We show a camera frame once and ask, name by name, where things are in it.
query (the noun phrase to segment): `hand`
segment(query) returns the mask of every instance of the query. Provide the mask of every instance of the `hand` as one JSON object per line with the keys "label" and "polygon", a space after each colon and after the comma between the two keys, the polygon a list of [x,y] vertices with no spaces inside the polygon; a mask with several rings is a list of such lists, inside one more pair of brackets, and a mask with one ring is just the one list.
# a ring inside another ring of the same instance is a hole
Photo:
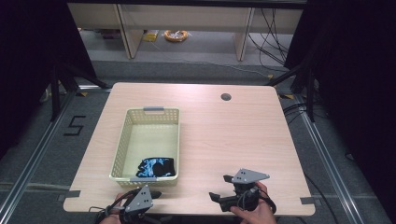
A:
{"label": "hand", "polygon": [[[261,182],[256,182],[256,185],[260,190],[267,192],[267,187]],[[271,207],[263,199],[259,199],[259,204],[254,211],[243,211],[236,206],[232,206],[230,211],[243,219],[241,224],[276,224]]]}
{"label": "hand", "polygon": [[[116,200],[118,198],[120,198],[123,195],[123,193],[119,193],[116,197]],[[119,216],[119,211],[116,211],[114,213],[112,213],[112,215],[105,217],[100,224],[121,224],[120,222],[120,216]]]}

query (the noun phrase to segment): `gray floor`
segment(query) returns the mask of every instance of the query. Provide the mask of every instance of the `gray floor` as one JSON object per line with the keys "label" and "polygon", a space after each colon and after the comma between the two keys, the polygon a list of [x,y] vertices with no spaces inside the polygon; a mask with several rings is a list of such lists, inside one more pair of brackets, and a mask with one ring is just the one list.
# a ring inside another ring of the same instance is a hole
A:
{"label": "gray floor", "polygon": [[[130,81],[262,85],[271,75],[276,77],[282,72],[262,67],[261,63],[273,69],[285,70],[279,63],[261,56],[251,41],[247,43],[245,60],[238,62],[234,54],[233,34],[191,32],[189,38],[182,43],[167,42],[162,34],[163,31],[160,31],[154,43],[142,42],[136,57],[129,60],[120,39],[104,40],[95,31],[81,32],[97,75],[108,84]],[[260,35],[252,36],[259,44],[262,43]],[[291,35],[280,35],[279,42],[287,47],[291,38]],[[278,50],[266,48],[281,58]],[[291,82],[292,78],[279,84],[276,89],[279,93],[285,93]],[[78,83],[90,84],[83,79],[78,79]],[[90,91],[86,96],[73,97],[8,223],[93,223],[94,213],[65,212],[61,198],[73,181],[108,95],[109,92]],[[280,99],[280,102],[284,108],[297,103],[294,99],[286,98]],[[50,101],[47,101],[37,109],[20,143],[11,148],[0,161],[1,201],[8,196],[13,183],[19,180],[25,164],[50,125],[50,107]],[[65,133],[76,131],[68,127],[74,116],[85,116],[83,119],[76,119],[76,123],[84,127],[80,135],[65,136]],[[304,221],[335,223],[331,208],[338,223],[351,223],[348,212],[342,206],[340,196],[329,178],[329,172],[318,154],[318,148],[306,128],[304,115],[295,109],[286,115],[286,119],[303,170],[318,186],[317,189],[307,179],[312,196],[317,201],[317,211],[312,217],[303,217]],[[345,157],[347,148],[321,105],[315,105],[315,121],[336,169],[358,207],[363,223],[390,223],[359,167]],[[319,190],[329,202],[330,208]],[[224,217],[174,217],[172,223],[234,221]],[[297,217],[279,217],[278,223],[303,222]]]}

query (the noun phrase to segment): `wooden table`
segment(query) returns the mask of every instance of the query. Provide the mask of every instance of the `wooden table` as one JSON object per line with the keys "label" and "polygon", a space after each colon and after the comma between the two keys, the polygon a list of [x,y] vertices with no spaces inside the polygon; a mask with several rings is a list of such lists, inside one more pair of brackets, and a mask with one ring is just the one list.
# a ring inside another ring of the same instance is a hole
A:
{"label": "wooden table", "polygon": [[[232,96],[221,99],[223,93]],[[114,85],[93,132],[64,209],[87,212],[106,207],[119,192],[109,179],[125,113],[137,106],[180,109],[180,164],[175,187],[162,188],[160,199],[148,213],[177,215],[230,215],[222,213],[208,192],[232,196],[233,185],[224,175],[240,168],[266,173],[262,181],[277,206],[279,216],[310,216],[313,204],[282,108],[272,87],[117,83]]]}

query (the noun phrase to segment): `plastic basket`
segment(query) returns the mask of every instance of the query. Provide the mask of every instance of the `plastic basket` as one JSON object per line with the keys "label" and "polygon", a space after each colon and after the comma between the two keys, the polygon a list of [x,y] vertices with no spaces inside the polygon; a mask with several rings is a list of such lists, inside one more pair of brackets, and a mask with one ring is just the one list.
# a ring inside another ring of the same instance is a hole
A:
{"label": "plastic basket", "polygon": [[[110,179],[122,187],[174,186],[178,177],[179,117],[177,108],[150,106],[128,109]],[[176,175],[137,177],[140,162],[154,157],[173,158]]]}

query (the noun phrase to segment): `floor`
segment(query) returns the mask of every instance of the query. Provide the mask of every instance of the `floor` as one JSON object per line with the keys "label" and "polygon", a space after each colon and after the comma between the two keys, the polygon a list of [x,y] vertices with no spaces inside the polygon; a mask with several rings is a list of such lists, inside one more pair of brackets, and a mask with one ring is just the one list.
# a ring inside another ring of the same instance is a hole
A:
{"label": "floor", "polygon": [[[202,71],[208,73],[220,69],[222,74],[230,74],[232,78],[242,76],[248,80],[256,77],[267,80],[287,70],[281,67],[283,52],[279,51],[277,42],[287,48],[292,39],[292,35],[278,35],[277,41],[274,38],[276,36],[269,37],[274,47],[266,44],[264,48],[279,59],[280,62],[277,62],[260,52],[252,41],[261,46],[266,35],[252,34],[252,40],[247,42],[244,61],[238,62],[233,47],[233,34],[229,33],[189,32],[189,37],[184,42],[171,43],[164,40],[163,31],[160,31],[155,42],[141,43],[134,59],[126,57],[125,48],[119,38],[103,39],[100,32],[95,30],[83,30],[80,34],[97,75],[107,83],[120,80],[155,81],[163,76],[163,71],[173,73],[174,77],[184,80],[183,76],[200,76],[201,70],[193,69],[201,68],[202,65]],[[141,63],[149,63],[152,66],[141,69]],[[141,74],[131,77],[125,72],[130,69],[129,66],[134,66]],[[81,85],[90,84],[84,80],[78,82]],[[337,135],[323,106],[315,105],[314,123],[309,121],[304,107],[293,107],[304,101],[304,93],[290,97],[288,86],[291,82],[292,78],[279,84],[276,89],[282,107],[287,110],[285,116],[306,174],[308,187],[315,199],[317,212],[312,217],[278,217],[277,222],[390,223],[359,167],[345,156],[347,148]],[[252,79],[251,83],[247,84],[255,83],[259,81]],[[29,223],[93,223],[94,213],[66,213],[62,204],[107,96],[108,92],[104,91],[89,91],[88,97],[64,95],[64,102],[69,102],[68,98],[73,99],[66,105],[68,109],[58,126],[51,126],[48,119],[50,101],[43,101],[27,126],[21,142],[0,161],[0,199],[4,201],[14,197],[16,202],[9,208],[11,215],[1,217],[1,223],[22,223],[26,220],[29,220]],[[86,115],[86,118],[84,132],[72,140],[66,138],[64,133],[71,132],[68,127],[69,120],[75,115]],[[49,141],[43,142],[43,136],[47,136]],[[21,174],[29,175],[30,178],[24,180]],[[20,189],[15,189],[15,186],[23,181],[26,182],[26,186],[21,185]],[[233,220],[177,217],[172,221],[202,222],[233,223]]]}

